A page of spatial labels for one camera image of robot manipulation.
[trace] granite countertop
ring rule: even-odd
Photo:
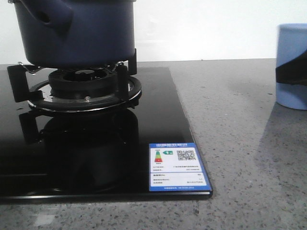
[[[275,103],[275,59],[138,66],[170,68],[213,197],[0,205],[1,230],[307,228],[307,112]]]

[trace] black glass cooktop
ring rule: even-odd
[[[52,70],[28,75],[29,86]],[[168,68],[139,68],[135,109],[49,116],[13,99],[0,72],[0,202],[206,199],[149,191],[149,144],[194,142]]]

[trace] gas stove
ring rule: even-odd
[[[41,80],[54,71],[24,73],[29,88],[45,85]],[[18,96],[2,70],[0,202],[211,197],[168,68],[139,68],[137,78],[142,96],[133,103],[63,112],[41,108],[29,98],[16,103]]]

